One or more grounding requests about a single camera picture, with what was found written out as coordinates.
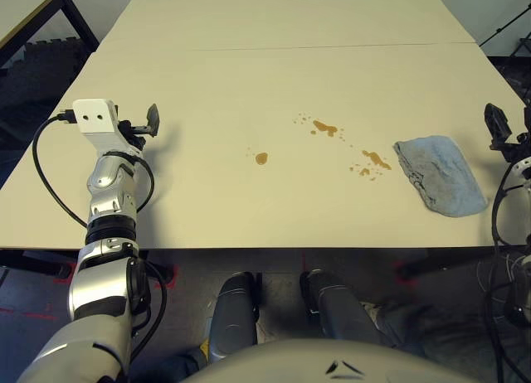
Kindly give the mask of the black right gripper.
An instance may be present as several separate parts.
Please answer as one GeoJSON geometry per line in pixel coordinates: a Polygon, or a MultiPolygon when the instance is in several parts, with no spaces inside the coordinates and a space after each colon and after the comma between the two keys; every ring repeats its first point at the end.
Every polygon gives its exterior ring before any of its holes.
{"type": "Polygon", "coordinates": [[[506,162],[519,162],[530,157],[531,139],[531,107],[524,108],[524,125],[527,133],[517,136],[517,143],[507,143],[511,136],[508,120],[504,111],[493,105],[487,104],[484,111],[485,124],[491,135],[490,149],[502,153],[506,162]]]}

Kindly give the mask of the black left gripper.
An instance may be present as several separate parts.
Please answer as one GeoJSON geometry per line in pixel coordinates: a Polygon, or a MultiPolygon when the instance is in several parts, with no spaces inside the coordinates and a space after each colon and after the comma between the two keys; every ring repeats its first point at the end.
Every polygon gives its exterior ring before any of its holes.
{"type": "Polygon", "coordinates": [[[143,150],[146,144],[147,135],[156,137],[160,125],[158,107],[152,104],[147,112],[147,126],[133,126],[129,120],[121,120],[118,123],[118,130],[127,143],[138,150],[143,150]]]}

